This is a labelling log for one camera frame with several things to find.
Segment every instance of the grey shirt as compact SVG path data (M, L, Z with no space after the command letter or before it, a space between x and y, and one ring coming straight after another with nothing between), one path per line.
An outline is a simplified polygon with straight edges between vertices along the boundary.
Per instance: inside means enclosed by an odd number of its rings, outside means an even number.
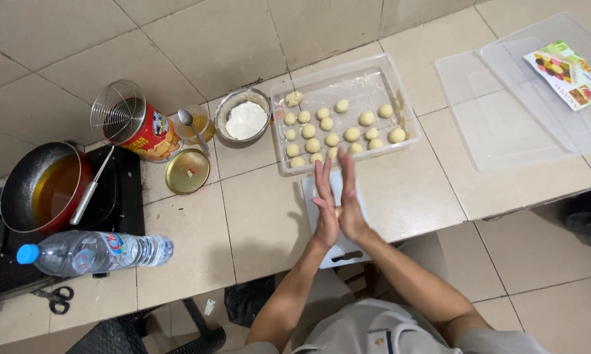
M411 307L376 299L357 301L320 321L293 353L346 354L548 354L520 331L468 329L450 348ZM278 354L271 343L255 342L240 354Z

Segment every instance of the hand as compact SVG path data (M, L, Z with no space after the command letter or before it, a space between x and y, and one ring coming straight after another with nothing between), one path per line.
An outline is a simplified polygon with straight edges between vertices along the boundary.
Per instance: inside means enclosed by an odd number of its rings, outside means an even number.
M356 241L365 235L370 227L365 223L359 201L357 200L357 186L355 183L355 162L352 155L341 147L337 152L341 176L343 177L343 191L341 192L341 213L339 214L339 227L346 238Z
M311 240L321 243L327 247L327 250L337 243L339 233L339 222L335 213L335 197L333 197L330 182L332 164L331 159L326 158L322 168L322 162L315 161L315 187L317 187L319 197L313 197L313 203L319 209L319 217L317 218L317 229L311 236Z

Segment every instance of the tiled countertop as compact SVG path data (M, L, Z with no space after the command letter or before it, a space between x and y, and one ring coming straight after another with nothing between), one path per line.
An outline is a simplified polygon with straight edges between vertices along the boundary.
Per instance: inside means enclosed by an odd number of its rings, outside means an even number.
M371 225L396 241L509 213L591 189L591 155L493 173L473 170L441 93L433 62L473 50L559 11L591 29L591 0L493 0L256 85L272 85L384 50L400 71L425 133L411 149L357 163ZM205 103L214 112L220 99ZM273 131L243 149L214 139L208 183L186 196L166 188L165 165L142 164L146 231L175 243L171 262L67 282L70 311L23 295L0 312L0 344L112 318L290 269L310 237L302 176L278 172Z

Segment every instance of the water bottle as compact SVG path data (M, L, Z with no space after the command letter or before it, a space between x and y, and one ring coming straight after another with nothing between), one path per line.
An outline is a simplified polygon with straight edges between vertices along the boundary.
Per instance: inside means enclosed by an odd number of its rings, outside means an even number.
M23 265L33 263L49 275L71 277L163 265L172 256L173 242L168 237L72 230L52 235L38 245L23 245L16 260Z

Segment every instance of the scissors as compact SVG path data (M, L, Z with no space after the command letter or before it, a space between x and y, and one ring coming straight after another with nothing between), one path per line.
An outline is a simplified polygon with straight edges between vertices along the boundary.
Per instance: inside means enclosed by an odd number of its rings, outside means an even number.
M65 290L68 295L62 294L62 290ZM31 294L48 299L51 312L56 315L63 315L68 312L68 309L70 309L70 304L68 301L72 300L72 297L74 296L74 290L70 286L60 286L52 292L34 290L31 292Z

